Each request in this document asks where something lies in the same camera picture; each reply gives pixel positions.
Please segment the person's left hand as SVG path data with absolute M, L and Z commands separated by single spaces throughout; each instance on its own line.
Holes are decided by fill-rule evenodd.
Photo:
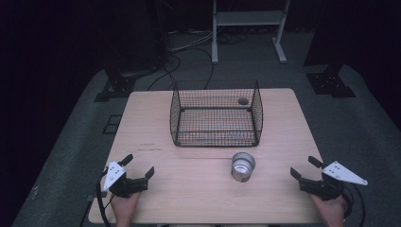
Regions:
M 115 216 L 116 227 L 131 227 L 141 192 L 131 194 L 128 198 L 114 196 L 111 205 Z

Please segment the person's right hand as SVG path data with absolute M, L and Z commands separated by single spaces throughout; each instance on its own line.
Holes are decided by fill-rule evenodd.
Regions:
M 329 201 L 323 201 L 316 195 L 311 195 L 310 198 L 319 211 L 326 227 L 344 227 L 346 202 L 343 196 L 338 196 Z

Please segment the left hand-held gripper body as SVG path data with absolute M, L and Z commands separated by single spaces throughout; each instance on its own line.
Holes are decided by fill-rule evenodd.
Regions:
M 112 161 L 107 169 L 103 189 L 109 190 L 117 197 L 129 198 L 131 194 L 148 189 L 148 174 L 143 178 L 129 179 L 124 166 Z

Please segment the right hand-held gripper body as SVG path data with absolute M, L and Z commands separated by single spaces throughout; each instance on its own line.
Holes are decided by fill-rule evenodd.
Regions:
M 304 178 L 298 181 L 299 188 L 311 195 L 320 197 L 323 201 L 329 201 L 343 194 L 345 183 L 367 185 L 368 181 L 362 179 L 355 172 L 342 165 L 338 161 L 331 164 L 323 163 L 322 178 L 310 180 Z

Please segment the metal can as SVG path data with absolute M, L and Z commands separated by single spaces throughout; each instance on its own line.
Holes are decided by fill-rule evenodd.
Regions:
M 238 152 L 232 158 L 231 175 L 240 183 L 247 182 L 255 169 L 255 160 L 250 153 Z

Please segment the white metal stand frame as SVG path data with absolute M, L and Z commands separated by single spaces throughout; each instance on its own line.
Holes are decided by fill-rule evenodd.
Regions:
M 211 63 L 218 63 L 218 28 L 224 26 L 278 26 L 272 38 L 279 62 L 286 63 L 287 57 L 281 45 L 291 0 L 286 0 L 282 10 L 272 11 L 218 11 L 218 1 L 213 0 Z

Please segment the black wire mesh basket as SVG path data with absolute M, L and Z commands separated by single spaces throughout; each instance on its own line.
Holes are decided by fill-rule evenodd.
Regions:
M 249 104 L 238 104 L 241 97 L 249 99 Z M 170 134 L 178 147 L 256 147 L 263 113 L 255 79 L 177 80 L 170 105 Z

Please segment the black stand base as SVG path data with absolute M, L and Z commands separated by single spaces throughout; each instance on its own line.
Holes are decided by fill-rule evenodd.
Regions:
M 340 78 L 342 62 L 329 63 L 323 72 L 307 73 L 306 77 L 317 95 L 331 95 L 334 98 L 355 97 L 355 93 Z
M 95 102 L 107 102 L 111 98 L 128 97 L 136 82 L 134 77 L 124 77 L 115 69 L 106 68 L 107 81 L 103 89 L 96 95 Z

